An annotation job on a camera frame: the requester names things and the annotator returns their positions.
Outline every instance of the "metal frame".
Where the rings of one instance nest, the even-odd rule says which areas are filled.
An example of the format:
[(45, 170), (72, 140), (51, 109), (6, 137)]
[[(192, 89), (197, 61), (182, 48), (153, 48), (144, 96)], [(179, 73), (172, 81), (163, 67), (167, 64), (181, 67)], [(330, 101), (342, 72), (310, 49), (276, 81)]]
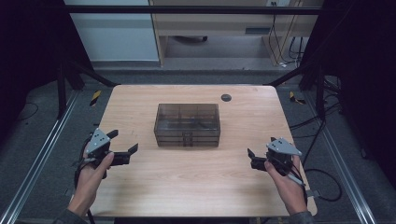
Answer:
[(43, 6), (40, 9), (68, 13), (153, 13), (153, 14), (269, 14), (323, 15), (343, 13), (339, 8), (322, 7), (224, 7), (224, 6)]

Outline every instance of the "gray carpet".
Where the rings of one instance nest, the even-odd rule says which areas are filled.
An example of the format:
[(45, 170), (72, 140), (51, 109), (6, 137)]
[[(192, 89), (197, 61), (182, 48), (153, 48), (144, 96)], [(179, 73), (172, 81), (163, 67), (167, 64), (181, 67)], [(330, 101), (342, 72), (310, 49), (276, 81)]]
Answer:
[[(169, 65), (166, 69), (153, 69), (151, 71), (142, 69), (100, 72), (112, 81), (123, 84), (261, 85), (275, 80), (287, 71), (236, 68), (222, 71), (210, 66), (205, 71), (199, 71), (197, 69), (183, 70), (181, 67), (175, 68)], [(314, 95), (311, 91), (300, 92), (296, 86), (298, 79), (297, 77), (277, 88), (279, 99), (290, 126), (315, 116), (309, 105), (300, 105), (291, 102), (289, 99), (290, 91), (294, 91), (298, 99), (306, 100), (308, 96)], [(84, 76), (84, 80), (86, 86), (79, 93), (77, 105), (72, 111), (70, 119), (66, 122), (61, 136), (21, 210), (20, 220), (39, 220), (39, 222), (52, 220), (67, 206), (70, 200), (75, 170), (71, 165), (78, 158), (84, 139), (100, 122), (112, 91), (111, 88), (105, 87), (89, 77)], [(98, 90), (102, 91), (102, 94), (96, 106), (90, 107), (89, 103), (92, 95)], [(21, 112), (21, 119), (32, 117), (15, 123), (7, 141), (1, 146), (0, 150), (0, 184), (2, 186), (0, 188), (0, 211), (5, 211), (10, 204), (56, 121), (58, 108), (56, 83), (53, 82), (32, 91), (27, 101), (36, 104), (38, 110), (35, 112), (34, 105), (26, 105)], [(330, 97), (326, 106), (335, 103), (337, 103), (337, 99)], [(350, 130), (346, 118), (335, 110), (326, 119), (326, 127), (332, 134), (332, 138), (343, 158), (347, 161), (347, 165), (377, 223), (396, 223), (396, 214), (393, 212), (396, 208), (396, 190), (389, 184), (375, 161), (365, 160), (361, 157), (360, 146)], [(297, 148), (303, 153), (306, 153), (313, 140), (312, 136), (306, 136), (315, 134), (318, 127), (318, 123), (313, 122), (291, 131)], [(318, 137), (306, 160), (305, 169), (308, 168), (326, 171), (340, 182), (322, 134)], [(319, 190), (323, 197), (334, 198), (338, 195), (338, 188), (330, 177), (318, 172), (308, 172), (307, 177), (311, 189)], [(316, 203), (318, 214), (315, 219), (317, 222), (361, 223), (344, 187), (343, 195), (337, 202), (330, 203), (316, 199)], [(271, 218), (268, 223), (278, 223), (278, 219)]]

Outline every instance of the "transparent plastic box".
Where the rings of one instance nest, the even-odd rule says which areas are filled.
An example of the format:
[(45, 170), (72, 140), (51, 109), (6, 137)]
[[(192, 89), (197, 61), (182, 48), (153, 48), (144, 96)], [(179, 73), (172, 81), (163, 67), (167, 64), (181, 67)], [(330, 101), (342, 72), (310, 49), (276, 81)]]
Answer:
[(218, 147), (219, 106), (159, 104), (154, 133), (159, 147)]

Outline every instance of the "floor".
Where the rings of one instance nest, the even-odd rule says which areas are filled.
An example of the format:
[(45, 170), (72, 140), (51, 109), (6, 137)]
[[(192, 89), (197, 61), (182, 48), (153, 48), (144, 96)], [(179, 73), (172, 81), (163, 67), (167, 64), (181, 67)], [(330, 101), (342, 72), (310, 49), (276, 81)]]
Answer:
[[(172, 37), (163, 67), (136, 66), (118, 70), (99, 67), (97, 72), (122, 84), (262, 85), (287, 74), (296, 65), (273, 66), (259, 37), (210, 36), (206, 42), (199, 38)], [(73, 193), (70, 179), (74, 168), (71, 165), (83, 140), (100, 123), (111, 94), (111, 88), (89, 77), (83, 78), (86, 83), (83, 91), (68, 88), (69, 103), (73, 107), (65, 123), (56, 120), (56, 83), (29, 94), (29, 104), (1, 146), (0, 210), (11, 213), (5, 212), (2, 218), (14, 218), (12, 221), (20, 223), (50, 223), (66, 207)], [(300, 91), (297, 85), (300, 78), (288, 80), (276, 89), (294, 143), (305, 154), (314, 142), (321, 121), (313, 119), (302, 127), (296, 125), (316, 115), (315, 87), (311, 91)], [(336, 77), (328, 79), (333, 83), (338, 81)], [(89, 106), (93, 93), (98, 90), (102, 93), (97, 104)], [(291, 91), (297, 100), (305, 100), (306, 104), (291, 101)], [(375, 161), (361, 157), (360, 145), (346, 118), (339, 113), (342, 107), (337, 104), (338, 99), (332, 92), (325, 92), (325, 95), (326, 108), (329, 108), (327, 122), (304, 167), (311, 169), (307, 172), (311, 189), (319, 190), (322, 196), (316, 198), (316, 221), (396, 223), (396, 191)], [(54, 137), (55, 142), (49, 142), (54, 127), (59, 128), (59, 135)], [(335, 202), (329, 202), (339, 196), (337, 183), (342, 194)], [(97, 220), (98, 223), (112, 222), (112, 219)], [(280, 222), (288, 221), (286, 217), (271, 217), (266, 221)], [(257, 223), (257, 219), (252, 217), (250, 223)]]

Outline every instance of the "table top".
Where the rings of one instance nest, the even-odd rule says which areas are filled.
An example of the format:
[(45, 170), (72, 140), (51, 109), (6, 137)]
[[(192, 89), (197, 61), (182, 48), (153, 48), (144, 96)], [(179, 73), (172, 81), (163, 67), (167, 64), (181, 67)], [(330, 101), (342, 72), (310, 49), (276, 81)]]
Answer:
[[(222, 94), (232, 100), (224, 102)], [(158, 147), (158, 104), (218, 104), (218, 147)], [(250, 167), (247, 148), (265, 157), (271, 137), (293, 143), (276, 89), (245, 85), (120, 85), (100, 129), (119, 130), (110, 149), (139, 144), (128, 165), (111, 167), (91, 211), (99, 217), (287, 216), (271, 177)], [(317, 208), (308, 199), (308, 210)]]

